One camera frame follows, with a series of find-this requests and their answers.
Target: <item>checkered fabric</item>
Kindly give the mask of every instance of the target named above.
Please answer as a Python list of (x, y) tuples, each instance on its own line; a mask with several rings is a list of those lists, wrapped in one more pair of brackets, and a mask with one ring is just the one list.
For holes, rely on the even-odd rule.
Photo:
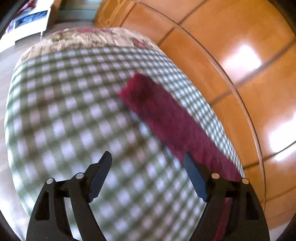
[[(189, 239), (205, 203), (179, 161), (118, 97), (135, 71), (164, 86), (244, 176), (214, 111), (163, 53), (133, 47), (62, 51), (17, 67), (7, 98), (8, 160), (29, 215), (47, 178), (69, 179), (108, 150), (113, 165), (91, 203), (106, 239)], [(69, 221), (79, 239), (71, 213)]]

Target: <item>silver screw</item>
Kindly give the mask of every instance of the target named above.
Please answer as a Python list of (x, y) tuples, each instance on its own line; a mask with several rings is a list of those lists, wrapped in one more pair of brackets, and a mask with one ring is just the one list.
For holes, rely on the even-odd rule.
[(49, 179), (46, 180), (46, 183), (47, 183), (47, 184), (51, 184), (53, 181), (54, 181), (53, 178), (49, 178)]
[(243, 179), (242, 179), (242, 182), (243, 182), (244, 184), (249, 184), (249, 183), (250, 183), (249, 180), (246, 179), (246, 178), (243, 178)]
[(220, 177), (220, 175), (218, 173), (213, 173), (212, 174), (212, 178), (214, 179), (218, 179)]
[(84, 177), (84, 174), (82, 172), (76, 174), (77, 179), (81, 179), (83, 177)]

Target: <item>white furniture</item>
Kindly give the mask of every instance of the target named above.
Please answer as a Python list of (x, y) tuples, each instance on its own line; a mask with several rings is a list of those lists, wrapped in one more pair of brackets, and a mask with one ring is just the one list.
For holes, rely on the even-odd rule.
[(22, 39), (24, 37), (27, 37), (32, 34), (41, 33), (41, 36), (43, 32), (47, 28), (47, 23), (51, 11), (53, 0), (38, 0), (36, 2), (36, 7), (30, 11), (28, 15), (42, 12), (47, 10), (47, 14), (44, 18), (35, 20), (30, 23), (26, 23), (22, 26), (15, 27), (16, 22), (13, 24), (13, 29), (2, 36), (0, 39), (0, 53), (9, 47), (15, 45), (15, 41)]

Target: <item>pink cloth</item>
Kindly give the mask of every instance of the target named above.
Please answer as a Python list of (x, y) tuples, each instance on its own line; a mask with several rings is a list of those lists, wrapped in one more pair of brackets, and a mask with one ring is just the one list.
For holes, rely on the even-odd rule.
[[(215, 146), (193, 117), (149, 77), (136, 74), (119, 96), (182, 164), (184, 154), (189, 151), (197, 162), (206, 165), (211, 172), (231, 181), (242, 179), (235, 165)], [(230, 205), (231, 200), (226, 200), (214, 240), (224, 235)]]

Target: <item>gray wooden floor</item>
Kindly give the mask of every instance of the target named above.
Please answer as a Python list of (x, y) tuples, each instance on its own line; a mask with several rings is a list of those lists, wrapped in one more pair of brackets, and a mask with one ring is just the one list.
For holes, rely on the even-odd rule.
[[(69, 22), (56, 24), (53, 28), (44, 33), (44, 36), (65, 28), (92, 26), (91, 22)], [(17, 235), (25, 240), (29, 217), (18, 200), (17, 193), (12, 182), (12, 175), (9, 169), (7, 152), (4, 140), (3, 120), (5, 113), (6, 97), (14, 67), (21, 56), (34, 43), (40, 41), (40, 35), (34, 34), (16, 42), (15, 46), (0, 53), (0, 210), (9, 225)]]

